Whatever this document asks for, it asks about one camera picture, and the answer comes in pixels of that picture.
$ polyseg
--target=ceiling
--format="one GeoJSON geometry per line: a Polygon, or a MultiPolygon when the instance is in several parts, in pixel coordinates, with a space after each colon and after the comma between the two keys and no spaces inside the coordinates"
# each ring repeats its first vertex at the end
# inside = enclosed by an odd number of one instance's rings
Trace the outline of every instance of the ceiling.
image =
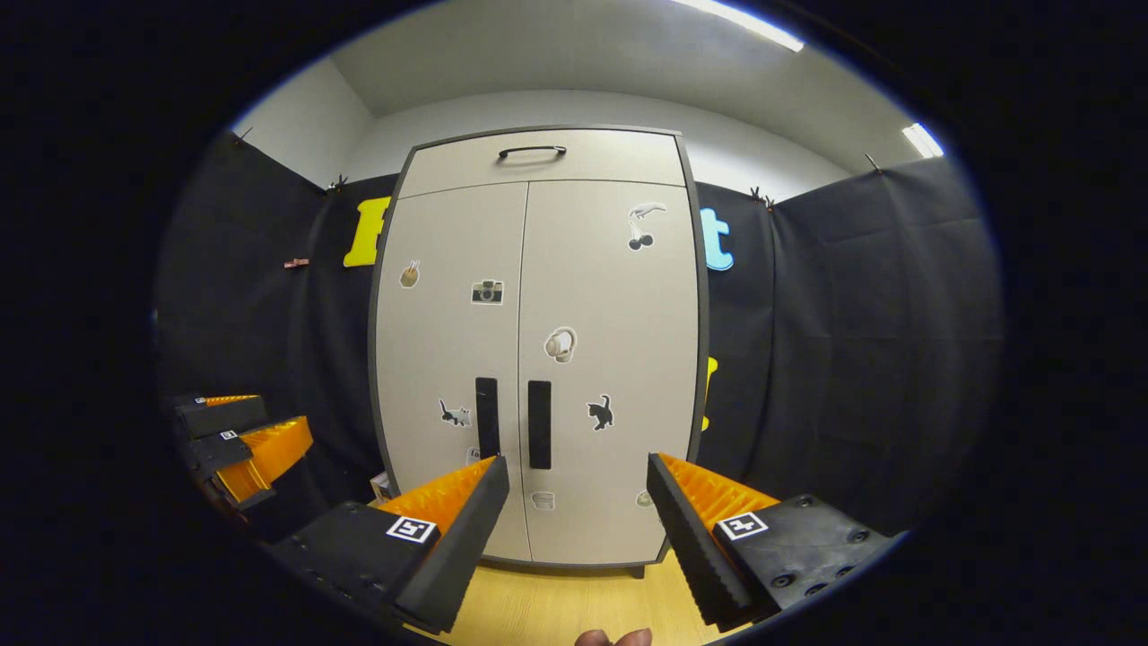
{"type": "Polygon", "coordinates": [[[489,92],[622,92],[743,120],[850,172],[871,168],[866,153],[920,158],[901,134],[914,119],[833,59],[670,0],[448,0],[332,59],[375,117],[489,92]]]}

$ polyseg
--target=yellow letter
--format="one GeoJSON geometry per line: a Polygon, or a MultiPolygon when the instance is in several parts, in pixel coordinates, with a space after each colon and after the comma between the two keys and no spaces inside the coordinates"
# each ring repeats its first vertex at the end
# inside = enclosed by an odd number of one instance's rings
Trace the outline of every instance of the yellow letter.
{"type": "Polygon", "coordinates": [[[355,228],[351,250],[343,256],[343,266],[374,264],[377,241],[382,233],[382,213],[387,211],[390,197],[378,197],[359,202],[359,223],[355,228]]]}
{"type": "MultiPolygon", "coordinates": [[[[706,402],[709,402],[709,378],[713,378],[714,373],[718,372],[718,360],[711,357],[709,358],[709,364],[708,364],[707,368],[708,368],[709,372],[706,373],[706,402]]],[[[701,430],[704,431],[704,430],[706,430],[708,428],[709,428],[709,418],[706,418],[705,415],[703,415],[701,417],[701,430]]]]}

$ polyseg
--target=orange gripper pad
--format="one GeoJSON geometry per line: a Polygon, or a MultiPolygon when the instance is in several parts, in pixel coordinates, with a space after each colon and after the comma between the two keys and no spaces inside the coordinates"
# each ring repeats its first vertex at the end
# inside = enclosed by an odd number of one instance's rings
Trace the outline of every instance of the orange gripper pad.
{"type": "Polygon", "coordinates": [[[447,536],[450,524],[458,517],[458,513],[463,511],[463,506],[471,498],[474,488],[478,487],[479,481],[482,480],[483,474],[494,461],[495,459],[491,457],[470,467],[451,472],[386,503],[379,509],[400,516],[430,521],[439,526],[439,531],[443,536],[447,536]]]}
{"type": "Polygon", "coordinates": [[[241,399],[253,399],[259,397],[257,395],[232,395],[227,397],[209,397],[205,400],[208,406],[220,406],[223,404],[231,404],[233,402],[239,402],[241,399]]]}
{"type": "Polygon", "coordinates": [[[313,444],[307,418],[256,429],[239,439],[251,450],[251,459],[216,474],[239,503],[271,489],[271,483],[298,462],[313,444]]]}
{"type": "Polygon", "coordinates": [[[760,491],[708,469],[703,469],[697,465],[691,465],[685,460],[678,460],[665,453],[659,453],[658,457],[666,464],[670,475],[677,482],[677,487],[682,489],[682,493],[690,501],[693,512],[701,520],[701,524],[711,534],[719,521],[781,503],[776,498],[770,498],[760,491]]]}

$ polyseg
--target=white wall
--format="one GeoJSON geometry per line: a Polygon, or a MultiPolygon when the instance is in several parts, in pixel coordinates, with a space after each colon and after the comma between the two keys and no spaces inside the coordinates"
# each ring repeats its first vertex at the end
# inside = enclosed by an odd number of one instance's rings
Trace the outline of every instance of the white wall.
{"type": "Polygon", "coordinates": [[[366,129],[343,164],[344,173],[356,180],[400,172],[412,146],[447,137],[580,123],[681,131],[696,180],[742,193],[760,186],[762,194],[775,200],[852,174],[788,139],[715,112],[631,94],[576,89],[479,94],[387,115],[366,129]]]}
{"type": "Polygon", "coordinates": [[[271,158],[326,187],[374,118],[335,63],[325,57],[264,96],[232,132],[271,158]]]}

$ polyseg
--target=wooden floor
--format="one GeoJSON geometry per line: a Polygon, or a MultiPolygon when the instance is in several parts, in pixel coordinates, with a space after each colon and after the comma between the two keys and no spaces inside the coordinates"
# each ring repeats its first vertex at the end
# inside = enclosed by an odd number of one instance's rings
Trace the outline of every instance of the wooden floor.
{"type": "Polygon", "coordinates": [[[701,621],[673,550],[661,563],[646,566],[644,579],[625,570],[537,573],[482,565],[451,632],[410,630],[452,645],[573,646],[596,628],[612,640],[650,628],[656,646],[698,646],[722,635],[701,621]]]}

